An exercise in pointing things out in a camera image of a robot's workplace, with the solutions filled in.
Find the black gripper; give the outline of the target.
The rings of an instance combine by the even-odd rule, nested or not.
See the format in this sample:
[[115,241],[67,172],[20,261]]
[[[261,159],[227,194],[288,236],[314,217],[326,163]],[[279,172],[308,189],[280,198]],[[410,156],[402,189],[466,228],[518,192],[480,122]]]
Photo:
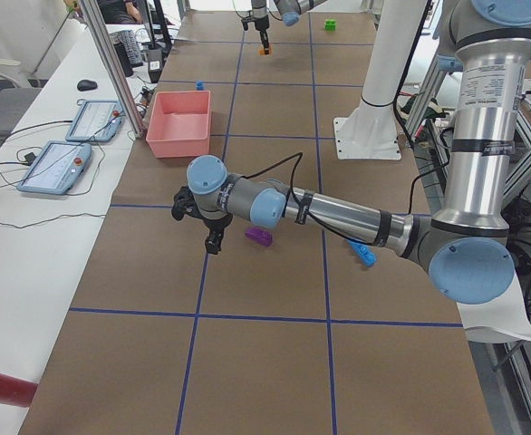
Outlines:
[[269,37],[267,33],[267,29],[269,28],[268,14],[255,15],[249,11],[246,15],[241,16],[240,21],[245,31],[247,31],[249,25],[253,23],[255,29],[259,31],[262,46],[270,49]]
[[205,239],[205,248],[210,255],[217,255],[221,251],[225,229],[233,220],[233,215],[230,213],[221,210],[203,210],[196,202],[191,190],[186,186],[182,186],[174,195],[171,215],[177,221],[182,220],[185,216],[203,221],[209,230]]

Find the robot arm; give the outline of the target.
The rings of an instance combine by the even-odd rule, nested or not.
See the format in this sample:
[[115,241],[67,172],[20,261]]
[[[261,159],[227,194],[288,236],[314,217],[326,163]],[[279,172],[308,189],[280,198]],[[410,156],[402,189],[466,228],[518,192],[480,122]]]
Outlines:
[[[325,0],[275,0],[275,7],[281,16],[282,22],[286,26],[292,26],[299,21],[301,15],[325,3]],[[241,15],[240,21],[243,29],[248,30],[250,23],[254,24],[259,32],[261,55],[272,53],[267,31],[269,29],[269,8],[266,0],[252,0],[251,9]]]
[[421,266],[447,298],[487,303],[506,292],[516,268],[502,216],[509,159],[526,65],[531,59],[531,1],[450,1],[439,22],[439,49],[463,72],[443,205],[431,217],[403,217],[338,198],[231,173],[217,157],[192,160],[173,199],[175,219],[208,228],[217,254],[226,227],[240,217],[272,228],[282,218],[315,223],[348,241],[386,247]]

